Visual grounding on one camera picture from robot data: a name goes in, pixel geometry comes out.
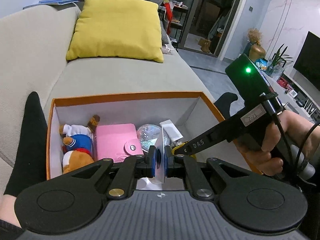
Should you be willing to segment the pink wallet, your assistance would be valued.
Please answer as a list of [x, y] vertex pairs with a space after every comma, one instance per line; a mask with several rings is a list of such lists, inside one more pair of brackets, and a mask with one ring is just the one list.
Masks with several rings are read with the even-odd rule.
[[134, 124], [98, 126], [94, 142], [97, 160], [111, 158], [121, 163], [127, 157], [143, 154]]

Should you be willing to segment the round glitter compact mirror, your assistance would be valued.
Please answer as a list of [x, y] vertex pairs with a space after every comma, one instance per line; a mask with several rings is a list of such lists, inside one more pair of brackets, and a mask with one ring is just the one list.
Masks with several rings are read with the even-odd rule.
[[150, 146], [155, 145], [160, 131], [160, 127], [153, 124], [144, 124], [137, 129], [137, 138], [139, 139], [143, 152], [148, 152]]

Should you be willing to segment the brown plush toy blue shirt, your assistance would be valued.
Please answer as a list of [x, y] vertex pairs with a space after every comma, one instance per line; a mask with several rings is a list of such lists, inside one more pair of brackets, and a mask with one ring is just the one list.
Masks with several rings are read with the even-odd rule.
[[94, 163], [93, 137], [100, 116], [93, 115], [86, 126], [60, 125], [59, 133], [65, 147], [62, 159], [62, 173], [66, 174]]

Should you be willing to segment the yellow tape measure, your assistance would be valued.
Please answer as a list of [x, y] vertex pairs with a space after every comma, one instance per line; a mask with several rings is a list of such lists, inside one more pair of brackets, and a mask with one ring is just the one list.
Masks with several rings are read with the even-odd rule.
[[178, 155], [178, 154], [188, 155], [194, 158], [195, 160], [197, 160], [194, 147], [191, 145], [189, 141], [180, 142], [179, 144], [177, 144], [171, 149], [171, 153], [173, 155]]

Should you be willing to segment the right black sock foot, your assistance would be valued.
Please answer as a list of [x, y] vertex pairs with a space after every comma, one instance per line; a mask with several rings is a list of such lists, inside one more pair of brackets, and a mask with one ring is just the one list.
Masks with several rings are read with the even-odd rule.
[[231, 117], [230, 115], [230, 107], [231, 104], [238, 100], [238, 96], [231, 92], [223, 93], [215, 102], [215, 107], [219, 110], [221, 115], [228, 119]]

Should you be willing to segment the black sock foot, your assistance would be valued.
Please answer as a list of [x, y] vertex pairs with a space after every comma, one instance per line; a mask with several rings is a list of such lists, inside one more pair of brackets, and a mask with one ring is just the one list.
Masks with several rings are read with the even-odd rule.
[[231, 92], [223, 93], [215, 102], [215, 107], [219, 110], [221, 115], [228, 119], [231, 117], [230, 115], [230, 107], [231, 104], [238, 100], [238, 96]]
[[18, 196], [24, 189], [46, 181], [47, 122], [39, 95], [26, 100], [16, 161], [4, 194]]

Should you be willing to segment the orange cardboard box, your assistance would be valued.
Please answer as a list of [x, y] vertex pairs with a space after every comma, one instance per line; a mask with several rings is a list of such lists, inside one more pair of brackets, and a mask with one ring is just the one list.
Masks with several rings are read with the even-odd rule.
[[146, 92], [55, 98], [48, 116], [47, 179], [62, 173], [59, 125], [85, 125], [93, 115], [100, 124], [159, 124], [170, 119], [188, 141], [224, 120], [203, 92]]

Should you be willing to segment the white tv cabinet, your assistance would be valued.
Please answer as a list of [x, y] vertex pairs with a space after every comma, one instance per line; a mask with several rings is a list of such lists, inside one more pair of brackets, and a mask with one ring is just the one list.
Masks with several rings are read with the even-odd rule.
[[319, 107], [309, 99], [305, 99], [302, 94], [297, 94], [293, 97], [286, 89], [281, 87], [276, 80], [264, 74], [264, 77], [270, 83], [278, 98], [286, 109], [291, 110], [302, 117], [308, 119], [310, 122], [315, 123], [319, 121]]

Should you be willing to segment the green potted plant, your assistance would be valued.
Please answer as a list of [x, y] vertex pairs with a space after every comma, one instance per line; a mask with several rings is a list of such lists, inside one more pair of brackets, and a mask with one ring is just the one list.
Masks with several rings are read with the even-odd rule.
[[270, 77], [276, 81], [281, 77], [285, 68], [293, 62], [293, 57], [286, 53], [287, 48], [288, 46], [282, 44], [272, 57]]

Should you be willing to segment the gold vase dried flowers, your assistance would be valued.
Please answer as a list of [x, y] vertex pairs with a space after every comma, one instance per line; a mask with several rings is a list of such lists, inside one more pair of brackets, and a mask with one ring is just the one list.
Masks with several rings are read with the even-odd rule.
[[263, 59], [266, 55], [265, 49], [261, 46], [262, 37], [262, 33], [257, 28], [248, 29], [248, 39], [252, 44], [249, 50], [249, 58], [253, 62]]

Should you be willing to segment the black television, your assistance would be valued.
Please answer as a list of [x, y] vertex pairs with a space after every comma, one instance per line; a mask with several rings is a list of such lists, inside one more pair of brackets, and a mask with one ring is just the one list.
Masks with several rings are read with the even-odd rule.
[[294, 68], [318, 90], [320, 88], [320, 38], [308, 32]]

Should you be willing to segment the left black sock foot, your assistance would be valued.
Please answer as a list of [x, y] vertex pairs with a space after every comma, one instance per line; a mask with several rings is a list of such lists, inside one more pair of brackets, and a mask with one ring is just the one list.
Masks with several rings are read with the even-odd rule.
[[16, 161], [4, 194], [18, 196], [24, 189], [46, 181], [47, 122], [39, 95], [26, 100]]

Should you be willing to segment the yellow cushion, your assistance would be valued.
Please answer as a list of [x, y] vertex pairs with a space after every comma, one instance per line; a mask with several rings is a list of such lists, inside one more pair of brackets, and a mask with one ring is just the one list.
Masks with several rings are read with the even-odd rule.
[[164, 61], [158, 4], [146, 0], [85, 0], [68, 61], [123, 57]]

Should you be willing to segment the left leg black trousers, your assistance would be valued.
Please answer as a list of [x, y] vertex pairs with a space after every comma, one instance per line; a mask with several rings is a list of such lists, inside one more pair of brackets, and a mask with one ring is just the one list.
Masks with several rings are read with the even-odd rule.
[[14, 210], [16, 197], [5, 194], [1, 200], [1, 239], [18, 239], [24, 231]]

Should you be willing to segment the beige sofa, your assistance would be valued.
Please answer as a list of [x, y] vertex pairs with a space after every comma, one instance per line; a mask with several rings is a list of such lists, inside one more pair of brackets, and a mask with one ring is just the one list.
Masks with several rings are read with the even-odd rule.
[[1, 189], [16, 159], [25, 101], [36, 91], [45, 114], [54, 98], [208, 89], [173, 50], [163, 63], [97, 57], [66, 60], [80, 9], [38, 5], [1, 19]]

